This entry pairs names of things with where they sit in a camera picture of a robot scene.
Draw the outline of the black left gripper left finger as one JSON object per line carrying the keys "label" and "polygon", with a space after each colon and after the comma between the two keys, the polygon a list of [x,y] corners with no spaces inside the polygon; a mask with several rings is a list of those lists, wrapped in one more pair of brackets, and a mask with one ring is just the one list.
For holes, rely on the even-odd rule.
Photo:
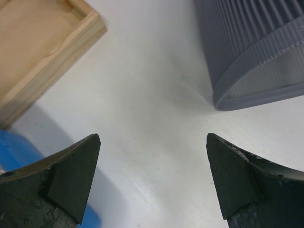
{"label": "black left gripper left finger", "polygon": [[0,176],[2,228],[76,228],[83,223],[100,151],[98,134]]}

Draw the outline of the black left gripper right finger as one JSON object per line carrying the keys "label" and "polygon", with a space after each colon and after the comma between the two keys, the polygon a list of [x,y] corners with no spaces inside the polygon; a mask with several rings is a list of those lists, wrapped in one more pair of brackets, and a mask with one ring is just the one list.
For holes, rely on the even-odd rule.
{"label": "black left gripper right finger", "polygon": [[230,228],[302,228],[304,173],[245,151],[214,133],[207,155]]}

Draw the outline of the grey slotted laundry basket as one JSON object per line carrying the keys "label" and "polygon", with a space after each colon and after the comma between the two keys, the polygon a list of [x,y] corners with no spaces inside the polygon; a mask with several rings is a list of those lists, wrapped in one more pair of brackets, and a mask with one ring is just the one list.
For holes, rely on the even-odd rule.
{"label": "grey slotted laundry basket", "polygon": [[304,94],[301,0],[196,0],[194,10],[216,110]]}

